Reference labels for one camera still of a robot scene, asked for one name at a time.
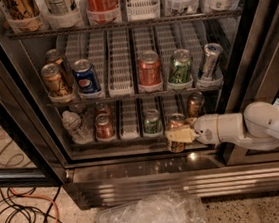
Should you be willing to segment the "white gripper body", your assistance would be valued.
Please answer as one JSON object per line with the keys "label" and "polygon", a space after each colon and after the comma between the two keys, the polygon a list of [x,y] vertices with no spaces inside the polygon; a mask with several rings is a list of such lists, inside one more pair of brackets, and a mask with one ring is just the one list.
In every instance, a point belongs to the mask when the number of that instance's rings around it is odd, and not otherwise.
{"label": "white gripper body", "polygon": [[194,122],[197,140],[203,144],[218,144],[218,114],[202,115]]}

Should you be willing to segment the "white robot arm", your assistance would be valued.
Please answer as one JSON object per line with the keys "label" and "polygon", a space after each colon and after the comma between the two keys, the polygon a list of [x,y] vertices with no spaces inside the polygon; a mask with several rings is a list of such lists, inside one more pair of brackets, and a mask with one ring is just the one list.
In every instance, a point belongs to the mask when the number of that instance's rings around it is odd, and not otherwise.
{"label": "white robot arm", "polygon": [[167,140],[219,145],[233,143],[244,149],[274,150],[279,145],[279,108],[266,102],[249,104],[243,113],[210,114],[165,132]]}

